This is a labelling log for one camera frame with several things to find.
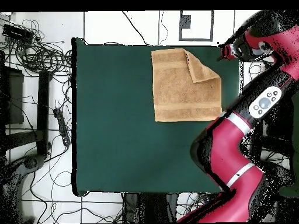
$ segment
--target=towel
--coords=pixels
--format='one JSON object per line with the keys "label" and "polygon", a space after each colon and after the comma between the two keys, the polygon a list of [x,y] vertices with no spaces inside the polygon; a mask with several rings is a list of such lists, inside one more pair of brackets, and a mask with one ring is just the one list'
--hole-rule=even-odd
{"label": "towel", "polygon": [[210,121],[221,114],[218,74],[182,48],[151,55],[156,122]]}

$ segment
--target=tangled cable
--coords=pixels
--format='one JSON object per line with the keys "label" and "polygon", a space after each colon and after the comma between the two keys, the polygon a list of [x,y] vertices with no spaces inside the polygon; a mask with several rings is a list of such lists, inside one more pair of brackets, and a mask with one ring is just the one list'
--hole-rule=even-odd
{"label": "tangled cable", "polygon": [[[30,22],[30,28],[25,26],[25,22]],[[43,42],[44,33],[40,31],[37,21],[24,20],[22,25],[11,22],[10,24],[33,33],[33,39],[30,43],[19,42],[7,37],[1,43],[3,47],[0,49],[9,48],[9,56],[12,55],[12,50],[15,50],[14,55],[19,62],[16,65],[21,65],[26,71],[34,73],[50,71],[53,75],[61,75],[58,72],[65,72],[65,68],[71,67],[71,50],[64,54],[63,50],[55,45],[59,42]]]}

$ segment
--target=black cable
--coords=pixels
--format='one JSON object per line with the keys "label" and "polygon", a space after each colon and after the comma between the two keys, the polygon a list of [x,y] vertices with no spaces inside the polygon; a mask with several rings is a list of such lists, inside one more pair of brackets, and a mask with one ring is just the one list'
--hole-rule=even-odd
{"label": "black cable", "polygon": [[165,39],[164,40],[162,40],[160,43],[159,43],[159,46],[161,45],[161,43],[163,42],[163,41],[165,41],[166,39],[167,39],[167,37],[168,37],[168,29],[164,26],[164,24],[163,24],[163,15],[164,15],[164,11],[165,10],[163,10],[163,12],[162,12],[162,17],[161,17],[161,24],[163,25],[163,27],[166,29],[166,31],[167,31],[167,35],[166,35],[166,37],[165,37]]}
{"label": "black cable", "polygon": [[125,17],[128,19],[128,21],[130,22],[130,24],[132,25],[132,27],[135,29],[135,31],[140,35],[140,37],[142,38],[144,44],[146,44],[148,46],[148,43],[145,42],[143,36],[141,35],[141,33],[136,29],[136,27],[133,25],[133,23],[131,22],[130,18],[126,15],[126,13],[124,13],[124,11],[122,11],[122,13],[125,15]]}
{"label": "black cable", "polygon": [[47,208],[48,208],[48,205],[47,205],[47,203],[46,203],[44,200],[42,200],[41,198],[39,198],[39,197],[38,197],[37,195],[35,195],[35,193],[32,191],[32,184],[33,184],[34,180],[35,180],[35,171],[33,172],[33,180],[32,180],[32,182],[31,182],[31,184],[30,184],[30,189],[29,189],[29,190],[30,190],[30,192],[32,193],[33,196],[35,196],[38,200],[44,202],[45,205],[46,205],[46,208],[44,209],[43,213],[40,215],[39,219],[37,220],[37,224],[39,224],[39,223],[40,223],[40,219],[41,219],[41,217],[45,214],[45,212],[46,212],[46,210],[47,210]]}

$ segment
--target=green table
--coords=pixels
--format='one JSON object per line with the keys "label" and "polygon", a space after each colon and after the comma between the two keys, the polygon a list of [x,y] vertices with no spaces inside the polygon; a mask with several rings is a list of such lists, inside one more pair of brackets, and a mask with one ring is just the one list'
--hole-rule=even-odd
{"label": "green table", "polygon": [[[209,121],[155,122],[151,51],[178,47],[76,44],[77,190],[219,191],[189,152]],[[238,95],[238,60],[216,62],[215,47],[180,48],[221,76],[228,107]]]}

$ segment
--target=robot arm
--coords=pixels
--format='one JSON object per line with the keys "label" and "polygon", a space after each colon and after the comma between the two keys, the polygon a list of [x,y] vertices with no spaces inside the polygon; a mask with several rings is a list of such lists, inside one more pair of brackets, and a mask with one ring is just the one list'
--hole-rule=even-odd
{"label": "robot arm", "polygon": [[290,97],[299,79],[298,40],[299,28],[289,12],[263,10],[222,46],[221,58],[252,61],[267,54],[274,56],[276,63],[252,80],[231,107],[193,142],[193,161],[223,192],[216,201],[179,222],[246,222],[257,218],[260,205],[273,195],[271,190],[277,187],[269,187],[271,178],[241,153],[239,144],[282,98]]}

